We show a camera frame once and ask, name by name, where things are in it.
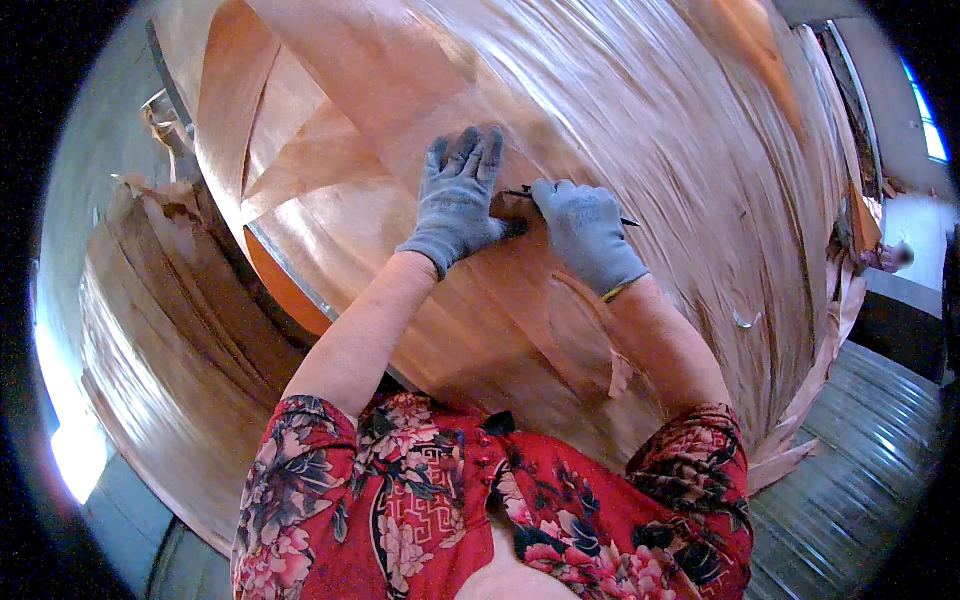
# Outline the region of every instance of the woman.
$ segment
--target woman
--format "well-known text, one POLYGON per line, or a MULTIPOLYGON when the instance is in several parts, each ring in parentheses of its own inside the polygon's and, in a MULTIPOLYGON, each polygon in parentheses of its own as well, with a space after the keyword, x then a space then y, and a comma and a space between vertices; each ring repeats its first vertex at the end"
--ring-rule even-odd
POLYGON ((374 395, 454 264, 512 233, 490 217, 503 134, 427 151, 417 227, 310 351, 242 500, 237 597, 737 598, 750 579, 747 460, 720 368, 624 239, 604 188, 537 181, 566 267, 675 417, 625 477, 518 432, 510 413, 374 395))

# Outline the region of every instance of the wood scrap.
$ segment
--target wood scrap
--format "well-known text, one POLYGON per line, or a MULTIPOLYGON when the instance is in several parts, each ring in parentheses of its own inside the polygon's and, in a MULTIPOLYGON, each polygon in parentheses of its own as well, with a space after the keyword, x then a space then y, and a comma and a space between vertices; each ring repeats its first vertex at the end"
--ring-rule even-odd
POLYGON ((183 190, 134 196, 120 185, 94 230, 81 297, 84 384, 151 489, 226 553, 249 457, 302 353, 249 297, 200 218, 168 195, 183 190))
POLYGON ((759 465, 750 465, 747 469, 747 495, 754 495, 765 488, 777 483, 800 465, 807 456, 815 456, 820 447, 820 440, 810 440, 806 444, 778 454, 774 458, 759 465))

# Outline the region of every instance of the gloved hand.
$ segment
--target gloved hand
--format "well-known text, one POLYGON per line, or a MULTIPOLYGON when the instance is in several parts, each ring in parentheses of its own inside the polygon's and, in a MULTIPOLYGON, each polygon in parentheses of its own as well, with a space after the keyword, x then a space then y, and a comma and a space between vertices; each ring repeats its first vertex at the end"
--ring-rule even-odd
POLYGON ((604 300, 650 273, 624 237, 620 205, 609 190, 537 180, 530 191, 546 219, 550 248, 604 300))
POLYGON ((461 258, 516 231, 490 216, 493 184, 503 157, 503 132, 494 125, 486 138, 469 127, 444 164, 446 138, 433 140, 423 163, 417 227, 397 252, 419 252, 437 265, 439 281, 461 258))

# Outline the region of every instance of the pink peony print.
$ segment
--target pink peony print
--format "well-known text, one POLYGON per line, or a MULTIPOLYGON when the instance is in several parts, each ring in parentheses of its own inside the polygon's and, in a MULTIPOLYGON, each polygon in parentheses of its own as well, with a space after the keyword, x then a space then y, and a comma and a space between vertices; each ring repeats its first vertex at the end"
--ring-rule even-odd
POLYGON ((527 547, 523 553, 523 561, 527 566, 550 575, 564 558, 550 544, 535 543, 527 547))
POLYGON ((380 547, 387 553, 390 584, 400 592, 407 592, 410 590, 407 578, 421 572, 433 555, 414 543, 414 528, 409 523, 397 525, 392 516, 381 515, 377 527, 382 536, 380 547))
POLYGON ((516 484, 516 479, 509 471, 503 473, 496 484, 496 489, 503 496, 503 503, 507 508, 507 516, 517 525, 530 525, 533 523, 533 517, 527 507, 527 501, 523 499, 520 488, 516 484))
POLYGON ((245 599, 299 597, 313 564, 309 534, 297 527, 284 529, 274 543, 263 546, 240 563, 236 587, 245 599))

